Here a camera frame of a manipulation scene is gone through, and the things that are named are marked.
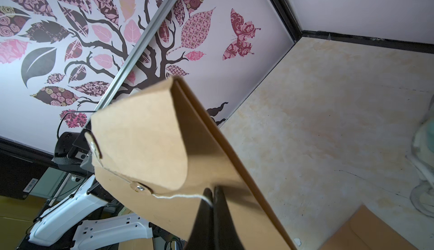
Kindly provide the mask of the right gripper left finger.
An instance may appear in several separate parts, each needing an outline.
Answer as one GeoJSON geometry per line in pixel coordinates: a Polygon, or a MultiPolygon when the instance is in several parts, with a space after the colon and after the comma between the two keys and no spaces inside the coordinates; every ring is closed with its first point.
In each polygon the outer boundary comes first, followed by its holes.
{"type": "Polygon", "coordinates": [[[215,248],[212,191],[206,188],[203,195],[206,200],[200,202],[191,235],[184,247],[185,250],[213,250],[215,248]]]}

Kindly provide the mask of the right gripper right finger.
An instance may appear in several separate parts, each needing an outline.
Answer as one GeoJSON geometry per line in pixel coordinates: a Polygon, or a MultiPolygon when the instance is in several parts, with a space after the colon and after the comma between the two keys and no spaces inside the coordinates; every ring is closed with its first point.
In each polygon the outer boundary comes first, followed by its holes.
{"type": "Polygon", "coordinates": [[[223,188],[214,188],[214,249],[215,250],[244,250],[235,229],[223,188]]]}

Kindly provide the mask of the brown file bag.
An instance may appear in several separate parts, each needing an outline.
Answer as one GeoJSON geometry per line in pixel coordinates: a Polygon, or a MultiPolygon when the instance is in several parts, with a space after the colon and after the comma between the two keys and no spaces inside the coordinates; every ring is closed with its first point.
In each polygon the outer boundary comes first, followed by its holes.
{"type": "Polygon", "coordinates": [[[416,247],[362,205],[321,249],[414,250],[416,247]]]}
{"type": "Polygon", "coordinates": [[[94,113],[96,180],[125,207],[188,239],[205,189],[220,186],[247,250],[295,248],[254,179],[180,77],[94,113]]]}

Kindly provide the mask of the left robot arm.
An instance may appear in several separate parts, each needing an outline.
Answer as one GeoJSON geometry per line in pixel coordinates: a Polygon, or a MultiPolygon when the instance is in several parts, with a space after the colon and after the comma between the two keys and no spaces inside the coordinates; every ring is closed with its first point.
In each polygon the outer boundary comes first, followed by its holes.
{"type": "Polygon", "coordinates": [[[53,162],[69,176],[77,175],[82,181],[59,203],[49,201],[35,219],[23,241],[32,249],[98,250],[153,237],[150,223],[134,213],[107,219],[92,216],[119,203],[96,180],[86,133],[88,130],[65,132],[58,137],[53,162]]]}

